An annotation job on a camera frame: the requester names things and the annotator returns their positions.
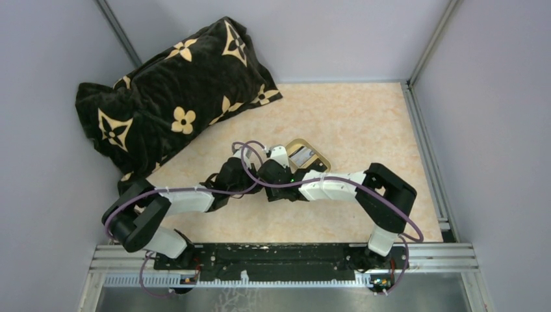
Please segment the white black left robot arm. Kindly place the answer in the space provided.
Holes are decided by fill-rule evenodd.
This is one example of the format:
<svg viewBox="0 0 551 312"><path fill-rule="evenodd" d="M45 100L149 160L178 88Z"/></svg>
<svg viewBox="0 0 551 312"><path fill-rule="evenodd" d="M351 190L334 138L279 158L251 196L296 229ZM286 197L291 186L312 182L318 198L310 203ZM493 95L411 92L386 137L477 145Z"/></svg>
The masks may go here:
<svg viewBox="0 0 551 312"><path fill-rule="evenodd" d="M163 227L162 221L182 213L215 212L232 196L255 194L261 189L251 179L256 174L255 165L248 159L232 156L218 173L196 187L156 188L142 179L107 209L101 221L126 252L147 250L175 259L192 243L181 231Z"/></svg>

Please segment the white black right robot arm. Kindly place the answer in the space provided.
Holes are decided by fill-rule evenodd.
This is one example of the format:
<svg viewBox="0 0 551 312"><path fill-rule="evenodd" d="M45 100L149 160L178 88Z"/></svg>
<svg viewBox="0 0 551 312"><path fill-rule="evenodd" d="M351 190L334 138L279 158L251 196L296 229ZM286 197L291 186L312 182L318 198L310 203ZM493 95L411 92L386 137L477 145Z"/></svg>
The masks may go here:
<svg viewBox="0 0 551 312"><path fill-rule="evenodd" d="M373 162L365 171L330 174L297 169L267 160L257 179L270 201L313 202L333 200L359 204L374 222L367 242L367 254L387 257L394 241L405 230L417 197L409 183L386 166Z"/></svg>

